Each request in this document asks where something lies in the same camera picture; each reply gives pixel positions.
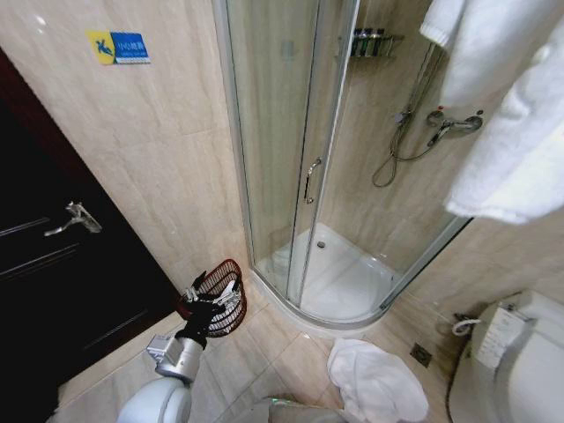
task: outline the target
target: towel on floor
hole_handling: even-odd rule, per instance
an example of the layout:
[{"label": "towel on floor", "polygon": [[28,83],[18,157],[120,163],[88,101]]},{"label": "towel on floor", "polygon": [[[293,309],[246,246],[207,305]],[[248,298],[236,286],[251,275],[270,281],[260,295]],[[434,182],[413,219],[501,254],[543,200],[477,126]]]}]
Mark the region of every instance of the towel on floor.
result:
[{"label": "towel on floor", "polygon": [[429,408],[421,384],[396,355],[357,339],[337,339],[327,370],[345,412],[366,423],[421,421]]}]

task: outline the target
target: shower enclosure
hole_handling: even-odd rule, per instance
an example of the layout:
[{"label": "shower enclosure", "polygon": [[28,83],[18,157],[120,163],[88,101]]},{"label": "shower enclosure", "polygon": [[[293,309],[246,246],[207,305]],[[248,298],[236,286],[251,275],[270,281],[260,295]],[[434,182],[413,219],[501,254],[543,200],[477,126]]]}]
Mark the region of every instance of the shower enclosure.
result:
[{"label": "shower enclosure", "polygon": [[[425,117],[446,60],[418,33],[429,3],[215,1],[250,268],[319,327],[374,322],[467,223],[442,199],[470,141],[373,184],[401,116],[407,155],[434,133]],[[387,55],[374,41],[371,57],[351,52],[369,26],[396,37]]]}]

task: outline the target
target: floor drain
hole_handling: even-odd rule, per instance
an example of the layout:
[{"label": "floor drain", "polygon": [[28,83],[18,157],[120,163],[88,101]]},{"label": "floor drain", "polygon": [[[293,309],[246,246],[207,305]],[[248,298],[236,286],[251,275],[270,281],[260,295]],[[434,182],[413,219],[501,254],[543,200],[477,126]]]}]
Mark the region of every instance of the floor drain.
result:
[{"label": "floor drain", "polygon": [[421,345],[415,343],[412,351],[409,353],[415,360],[417,360],[421,365],[428,367],[433,355]]}]

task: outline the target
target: sticker on wall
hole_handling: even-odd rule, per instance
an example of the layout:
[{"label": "sticker on wall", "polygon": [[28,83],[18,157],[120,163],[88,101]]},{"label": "sticker on wall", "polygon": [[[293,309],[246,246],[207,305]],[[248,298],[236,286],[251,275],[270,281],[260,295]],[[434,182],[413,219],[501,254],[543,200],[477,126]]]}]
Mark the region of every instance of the sticker on wall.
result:
[{"label": "sticker on wall", "polygon": [[140,33],[86,31],[86,35],[101,64],[151,62]]}]

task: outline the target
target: hanging towel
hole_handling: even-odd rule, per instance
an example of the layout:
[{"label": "hanging towel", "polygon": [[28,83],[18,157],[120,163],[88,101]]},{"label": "hanging towel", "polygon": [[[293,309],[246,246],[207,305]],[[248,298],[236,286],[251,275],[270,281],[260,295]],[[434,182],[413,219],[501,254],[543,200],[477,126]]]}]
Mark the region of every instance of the hanging towel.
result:
[{"label": "hanging towel", "polygon": [[460,216],[513,224],[562,205],[564,17],[483,129],[446,203]]},{"label": "hanging towel", "polygon": [[440,104],[484,108],[516,80],[533,42],[563,11],[562,0],[434,0],[420,31],[450,52]]}]

